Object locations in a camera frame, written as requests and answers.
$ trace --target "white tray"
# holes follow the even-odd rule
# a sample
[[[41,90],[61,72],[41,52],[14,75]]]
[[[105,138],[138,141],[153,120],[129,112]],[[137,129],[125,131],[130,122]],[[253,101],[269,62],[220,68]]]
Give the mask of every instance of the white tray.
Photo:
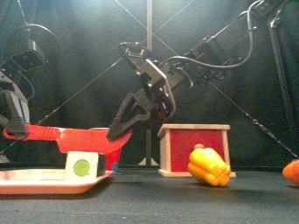
[[[64,179],[64,169],[0,171],[0,194],[84,193],[112,171],[93,179]]]

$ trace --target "wooden crate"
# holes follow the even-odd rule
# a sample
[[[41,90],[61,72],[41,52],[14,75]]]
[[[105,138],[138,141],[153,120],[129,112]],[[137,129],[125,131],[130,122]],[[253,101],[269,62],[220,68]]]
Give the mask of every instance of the wooden crate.
[[[160,137],[160,170],[165,177],[189,177],[189,155],[196,144],[212,148],[229,165],[228,125],[164,124]]]

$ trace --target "wooden box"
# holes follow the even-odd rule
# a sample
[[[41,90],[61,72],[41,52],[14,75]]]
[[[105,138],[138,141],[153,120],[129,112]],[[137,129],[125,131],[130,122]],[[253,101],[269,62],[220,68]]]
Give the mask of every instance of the wooden box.
[[[212,148],[229,165],[228,125],[164,124],[160,137],[160,170],[165,177],[189,177],[189,155],[196,144]]]

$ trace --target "black wire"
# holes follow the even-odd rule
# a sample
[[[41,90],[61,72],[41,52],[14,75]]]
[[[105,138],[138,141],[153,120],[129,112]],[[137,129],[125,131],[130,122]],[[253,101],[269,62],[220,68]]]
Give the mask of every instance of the black wire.
[[[195,64],[195,65],[197,65],[200,67],[216,68],[219,70],[229,70],[229,69],[235,69],[235,68],[243,66],[248,62],[248,59],[249,59],[251,54],[253,52],[253,33],[252,32],[256,29],[256,27],[252,27],[252,8],[260,1],[261,0],[255,1],[248,6],[248,9],[247,9],[248,51],[247,51],[247,57],[243,59],[241,62],[239,62],[235,65],[229,65],[229,66],[216,66],[216,65],[211,65],[211,64],[199,62],[197,60],[189,59],[189,58],[183,57],[183,56],[173,56],[163,64],[165,64],[167,62],[169,62],[172,60],[181,60],[181,61],[189,62],[191,64]]]

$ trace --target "yellow bell pepper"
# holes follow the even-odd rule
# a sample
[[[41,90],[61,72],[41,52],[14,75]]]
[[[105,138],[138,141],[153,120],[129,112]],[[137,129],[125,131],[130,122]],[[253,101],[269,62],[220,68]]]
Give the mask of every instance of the yellow bell pepper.
[[[212,148],[196,144],[189,155],[188,171],[199,182],[211,186],[225,186],[229,182],[229,166]]]

